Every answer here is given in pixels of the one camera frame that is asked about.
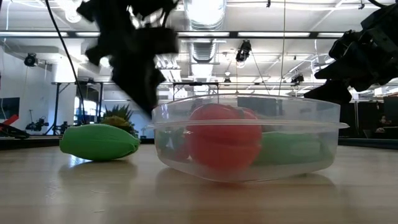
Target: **red ball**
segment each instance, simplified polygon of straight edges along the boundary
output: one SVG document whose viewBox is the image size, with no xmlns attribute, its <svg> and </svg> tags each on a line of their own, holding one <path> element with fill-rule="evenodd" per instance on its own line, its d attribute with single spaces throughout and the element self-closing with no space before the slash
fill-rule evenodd
<svg viewBox="0 0 398 224">
<path fill-rule="evenodd" d="M 247 108 L 209 104 L 198 107 L 190 120 L 257 119 Z M 185 136 L 192 159 L 218 171 L 243 170 L 261 150 L 260 125 L 188 126 Z"/>
</svg>

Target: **wooden table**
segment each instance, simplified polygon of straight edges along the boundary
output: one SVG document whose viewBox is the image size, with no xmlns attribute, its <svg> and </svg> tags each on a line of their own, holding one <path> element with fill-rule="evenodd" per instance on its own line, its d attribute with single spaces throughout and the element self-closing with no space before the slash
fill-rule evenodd
<svg viewBox="0 0 398 224">
<path fill-rule="evenodd" d="M 0 223 L 398 223 L 398 151 L 340 147 L 326 170 L 241 185 L 167 168 L 153 146 L 85 162 L 57 147 L 1 151 Z"/>
</svg>

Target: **plastic container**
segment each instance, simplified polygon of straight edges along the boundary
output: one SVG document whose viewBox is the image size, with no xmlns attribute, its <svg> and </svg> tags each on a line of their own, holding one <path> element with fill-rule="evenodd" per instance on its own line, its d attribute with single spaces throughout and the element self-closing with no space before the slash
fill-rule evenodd
<svg viewBox="0 0 398 224">
<path fill-rule="evenodd" d="M 206 95 L 153 110 L 159 159 L 218 182 L 252 182 L 305 174 L 332 165 L 340 106 L 247 94 Z"/>
</svg>

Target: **red tomato toy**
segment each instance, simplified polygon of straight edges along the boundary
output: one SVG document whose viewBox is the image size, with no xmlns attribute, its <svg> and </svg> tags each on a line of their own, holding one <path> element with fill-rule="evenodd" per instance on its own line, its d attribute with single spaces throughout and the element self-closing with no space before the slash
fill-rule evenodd
<svg viewBox="0 0 398 224">
<path fill-rule="evenodd" d="M 257 119 L 247 108 L 208 104 L 198 107 L 190 120 Z M 261 150 L 260 125 L 188 126 L 185 136 L 192 159 L 218 171 L 243 170 Z"/>
</svg>

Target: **ductwork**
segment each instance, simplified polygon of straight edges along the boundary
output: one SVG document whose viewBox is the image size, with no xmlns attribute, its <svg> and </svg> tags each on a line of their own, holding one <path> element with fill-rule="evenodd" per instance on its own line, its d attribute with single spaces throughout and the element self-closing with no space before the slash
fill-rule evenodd
<svg viewBox="0 0 398 224">
<path fill-rule="evenodd" d="M 183 0 L 185 13 L 190 21 L 190 30 L 214 31 L 221 29 L 225 10 L 226 0 Z M 210 77 L 213 66 L 209 65 L 214 61 L 217 50 L 217 43 L 190 44 L 191 62 L 198 64 L 191 66 L 194 77 Z"/>
</svg>

